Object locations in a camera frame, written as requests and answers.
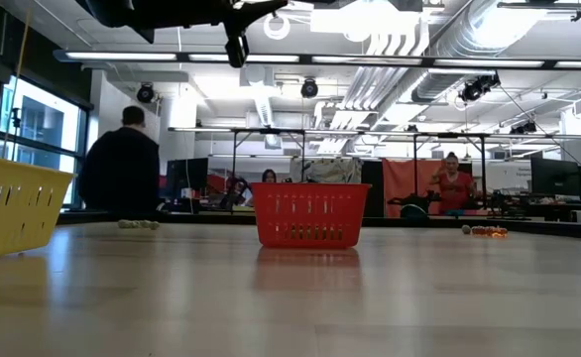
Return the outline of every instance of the mounted camera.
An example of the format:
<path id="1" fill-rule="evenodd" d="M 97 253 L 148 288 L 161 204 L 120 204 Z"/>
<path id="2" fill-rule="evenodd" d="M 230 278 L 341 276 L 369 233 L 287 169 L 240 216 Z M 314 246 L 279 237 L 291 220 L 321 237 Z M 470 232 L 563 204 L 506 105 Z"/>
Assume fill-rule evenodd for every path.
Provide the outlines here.
<path id="1" fill-rule="evenodd" d="M 141 103 L 149 104 L 154 100 L 156 92 L 154 91 L 154 85 L 152 83 L 142 83 L 141 89 L 136 93 L 136 98 L 139 99 Z"/>
<path id="2" fill-rule="evenodd" d="M 301 96 L 307 99 L 314 98 L 319 93 L 319 87 L 314 78 L 307 78 L 301 87 Z"/>
<path id="3" fill-rule="evenodd" d="M 466 82 L 458 97 L 465 103 L 474 102 L 489 93 L 491 88 L 495 88 L 500 84 L 502 83 L 497 73 L 494 75 L 480 75 L 476 77 L 476 80 Z"/>

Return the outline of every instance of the plastic basket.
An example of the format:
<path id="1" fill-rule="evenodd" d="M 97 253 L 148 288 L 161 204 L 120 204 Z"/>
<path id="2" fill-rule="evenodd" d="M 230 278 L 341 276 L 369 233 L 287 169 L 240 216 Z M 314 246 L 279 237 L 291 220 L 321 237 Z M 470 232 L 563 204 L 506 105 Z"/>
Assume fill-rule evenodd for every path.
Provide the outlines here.
<path id="1" fill-rule="evenodd" d="M 72 178 L 0 159 L 0 256 L 49 243 Z"/>
<path id="2" fill-rule="evenodd" d="M 343 249 L 359 242 L 369 184 L 252 183 L 265 247 Z"/>

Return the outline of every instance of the person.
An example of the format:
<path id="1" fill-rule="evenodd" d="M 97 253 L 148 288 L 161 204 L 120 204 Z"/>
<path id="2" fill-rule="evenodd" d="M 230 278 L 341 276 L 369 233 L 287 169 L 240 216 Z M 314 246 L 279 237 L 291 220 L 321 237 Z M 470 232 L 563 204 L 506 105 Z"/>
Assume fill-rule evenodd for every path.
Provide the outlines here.
<path id="1" fill-rule="evenodd" d="M 440 214 L 462 210 L 475 190 L 471 176 L 458 171 L 458 157 L 454 153 L 442 161 L 429 184 L 440 187 Z"/>
<path id="2" fill-rule="evenodd" d="M 262 182 L 275 183 L 278 181 L 278 176 L 271 169 L 266 169 L 262 173 Z"/>
<path id="3" fill-rule="evenodd" d="M 88 209 L 150 212 L 159 200 L 159 145 L 143 133 L 143 109 L 123 110 L 123 127 L 107 132 L 88 152 L 79 195 Z"/>

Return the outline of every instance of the wooden floor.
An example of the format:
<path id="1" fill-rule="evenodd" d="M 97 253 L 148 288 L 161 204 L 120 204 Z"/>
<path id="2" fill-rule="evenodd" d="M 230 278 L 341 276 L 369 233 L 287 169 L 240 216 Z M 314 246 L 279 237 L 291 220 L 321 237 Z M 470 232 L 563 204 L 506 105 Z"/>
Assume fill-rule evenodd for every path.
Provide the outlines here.
<path id="1" fill-rule="evenodd" d="M 0 259 L 0 356 L 581 357 L 581 240 L 364 229 L 328 253 L 67 226 Z"/>

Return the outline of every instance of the red basket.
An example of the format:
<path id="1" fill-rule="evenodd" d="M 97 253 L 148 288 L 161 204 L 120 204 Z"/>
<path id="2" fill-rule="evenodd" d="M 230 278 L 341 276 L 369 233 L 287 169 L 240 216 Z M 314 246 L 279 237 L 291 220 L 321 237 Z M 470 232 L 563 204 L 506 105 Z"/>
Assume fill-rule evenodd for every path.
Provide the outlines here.
<path id="1" fill-rule="evenodd" d="M 265 247 L 343 249 L 359 242 L 369 184 L 252 183 Z"/>

